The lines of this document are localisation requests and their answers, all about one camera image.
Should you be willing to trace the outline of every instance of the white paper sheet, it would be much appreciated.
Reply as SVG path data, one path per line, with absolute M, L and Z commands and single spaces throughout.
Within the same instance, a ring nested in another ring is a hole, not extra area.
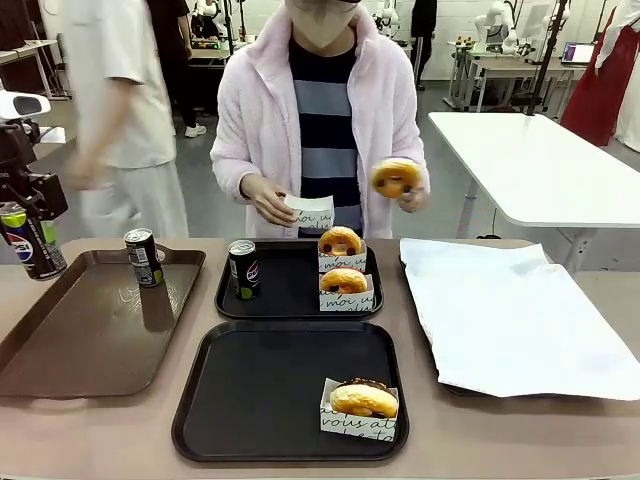
M 402 258 L 441 383 L 499 397 L 640 399 L 640 364 L 541 248 L 403 241 Z
M 287 195 L 284 203 L 294 209 L 298 215 L 295 227 L 325 230 L 333 227 L 333 197 L 311 199 Z

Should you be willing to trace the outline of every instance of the pink fleece jacket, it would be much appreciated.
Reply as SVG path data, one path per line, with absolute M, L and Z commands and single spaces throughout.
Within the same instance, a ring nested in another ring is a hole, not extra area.
M 424 146 L 416 124 L 417 98 L 413 71 L 402 49 L 378 34 L 362 5 L 353 25 L 357 31 L 357 60 L 347 91 L 358 146 L 364 235 L 391 238 L 391 201 L 370 187 L 372 168 L 390 156 L 413 159 L 429 176 Z M 211 150 L 220 188 L 244 202 L 242 178 L 256 173 L 300 194 L 302 147 L 298 106 L 289 66 L 292 23 L 281 7 L 265 25 L 258 41 L 229 61 L 218 93 L 219 122 Z M 297 229 L 267 223 L 249 205 L 247 235 L 295 238 Z

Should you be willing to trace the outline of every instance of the hand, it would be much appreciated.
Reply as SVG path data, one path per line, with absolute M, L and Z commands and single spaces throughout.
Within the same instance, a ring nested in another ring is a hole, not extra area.
M 291 227 L 296 221 L 295 211 L 285 205 L 282 197 L 284 188 L 274 185 L 255 173 L 245 175 L 240 182 L 240 191 L 246 196 L 258 213 L 267 222 L 281 227 Z
M 95 158 L 78 155 L 66 167 L 74 190 L 94 190 L 98 187 L 102 165 Z
M 398 199 L 398 206 L 407 213 L 415 213 L 427 203 L 427 194 L 423 188 L 405 193 Z

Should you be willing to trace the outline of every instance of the mannequin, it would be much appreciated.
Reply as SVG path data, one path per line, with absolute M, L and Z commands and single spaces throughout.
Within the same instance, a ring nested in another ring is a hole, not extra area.
M 639 46 L 640 0 L 622 0 L 569 101 L 564 127 L 596 146 L 608 145 L 615 132 L 616 138 L 640 150 L 640 72 L 632 78 Z

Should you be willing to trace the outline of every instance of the soda can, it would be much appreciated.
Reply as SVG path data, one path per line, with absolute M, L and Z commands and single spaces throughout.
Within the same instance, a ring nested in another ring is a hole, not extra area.
M 53 222 L 32 218 L 18 203 L 8 202 L 0 206 L 0 223 L 31 278 L 48 280 L 66 270 Z
M 141 287 L 155 287 L 162 283 L 164 275 L 156 254 L 156 242 L 148 228 L 136 228 L 124 236 L 129 261 Z
M 229 266 L 240 300 L 251 300 L 260 293 L 260 270 L 256 245 L 251 240 L 236 240 L 229 245 Z

